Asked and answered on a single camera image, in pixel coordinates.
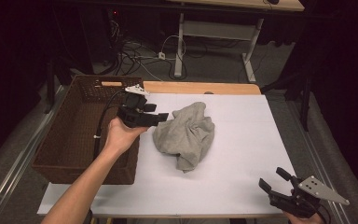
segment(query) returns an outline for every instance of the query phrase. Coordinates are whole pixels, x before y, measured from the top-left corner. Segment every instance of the crumpled cloth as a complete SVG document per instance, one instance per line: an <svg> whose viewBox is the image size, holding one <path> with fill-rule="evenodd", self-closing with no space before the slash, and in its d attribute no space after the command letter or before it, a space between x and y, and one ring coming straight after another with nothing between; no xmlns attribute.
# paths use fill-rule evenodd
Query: crumpled cloth
<svg viewBox="0 0 358 224"><path fill-rule="evenodd" d="M184 173L197 167L214 138L214 124L204 117L205 108L205 103L196 102L173 111L174 119L159 123L153 132L157 150L177 155L176 168Z"/></svg>

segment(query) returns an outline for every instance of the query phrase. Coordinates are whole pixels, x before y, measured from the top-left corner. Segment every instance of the person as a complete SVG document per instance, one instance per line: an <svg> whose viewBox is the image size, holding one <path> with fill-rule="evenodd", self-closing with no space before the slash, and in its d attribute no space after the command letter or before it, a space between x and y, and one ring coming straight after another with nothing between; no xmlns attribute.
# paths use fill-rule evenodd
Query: person
<svg viewBox="0 0 358 224"><path fill-rule="evenodd" d="M147 127L129 128L120 118L112 119L100 155L52 206L42 220L42 224L83 223L98 189L113 164L121 154L130 148L136 137L146 132L147 129ZM300 219L286 212L284 214L292 224L323 224L317 214L308 219Z"/></svg>

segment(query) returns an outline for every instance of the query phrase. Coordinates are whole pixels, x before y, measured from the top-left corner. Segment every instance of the desk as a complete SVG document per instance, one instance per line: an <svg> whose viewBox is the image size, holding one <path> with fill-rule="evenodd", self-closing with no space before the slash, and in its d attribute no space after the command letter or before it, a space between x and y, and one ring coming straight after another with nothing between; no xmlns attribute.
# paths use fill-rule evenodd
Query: desk
<svg viewBox="0 0 358 224"><path fill-rule="evenodd" d="M268 102L255 85L145 82L145 89L152 92L148 102L158 105L156 113L204 102L205 116L215 124L213 144L199 166L184 174L176 170L175 157L156 150L152 140L155 127L150 128L141 135L135 183L102 186L91 207L96 217L282 215L269 205L258 179L263 177L275 190L287 193L290 184L275 170L281 166L291 174L295 172ZM154 93L169 90L184 93ZM214 94L203 94L206 91ZM50 183L38 214L45 215L67 188Z"/></svg>
<svg viewBox="0 0 358 224"><path fill-rule="evenodd" d="M252 7L264 10L283 10L283 11L303 11L304 7L298 0L281 0L279 4L269 4L267 0L170 0L172 2L178 2L182 5L184 3L190 4L206 4L213 6L224 7ZM242 54L243 64L245 66L245 73L250 83L255 83L255 72L250 62L252 53L255 49L257 38L261 31L261 26L264 19L260 18L256 25L243 26L224 24L217 22L207 21L187 21L185 20L184 13L181 13L179 19L179 38L178 38L178 50L175 60L174 76L180 77L182 75L182 45L183 36L206 36L206 37L220 37L225 39L237 39L250 41L249 48L246 53Z"/></svg>

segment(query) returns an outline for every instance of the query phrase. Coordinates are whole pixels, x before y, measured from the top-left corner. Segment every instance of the forearm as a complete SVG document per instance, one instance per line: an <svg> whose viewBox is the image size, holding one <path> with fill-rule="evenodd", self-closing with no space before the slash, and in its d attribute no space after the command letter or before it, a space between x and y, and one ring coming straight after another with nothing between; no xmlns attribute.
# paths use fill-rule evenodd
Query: forearm
<svg viewBox="0 0 358 224"><path fill-rule="evenodd" d="M50 209L42 223L82 223L118 156L102 152Z"/></svg>

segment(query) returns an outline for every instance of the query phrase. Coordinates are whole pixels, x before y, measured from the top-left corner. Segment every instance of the basket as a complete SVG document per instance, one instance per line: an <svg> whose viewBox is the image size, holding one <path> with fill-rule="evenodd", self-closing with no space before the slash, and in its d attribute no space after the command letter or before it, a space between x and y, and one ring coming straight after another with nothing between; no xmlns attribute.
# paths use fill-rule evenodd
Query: basket
<svg viewBox="0 0 358 224"><path fill-rule="evenodd" d="M103 81L121 86L106 87ZM93 161L94 135L108 99L117 91L140 84L140 77L76 76L37 149L32 167L53 184L72 184ZM103 120L100 149L107 125L116 116L123 94L118 94ZM105 185L130 185L135 180L139 137L113 165Z"/></svg>

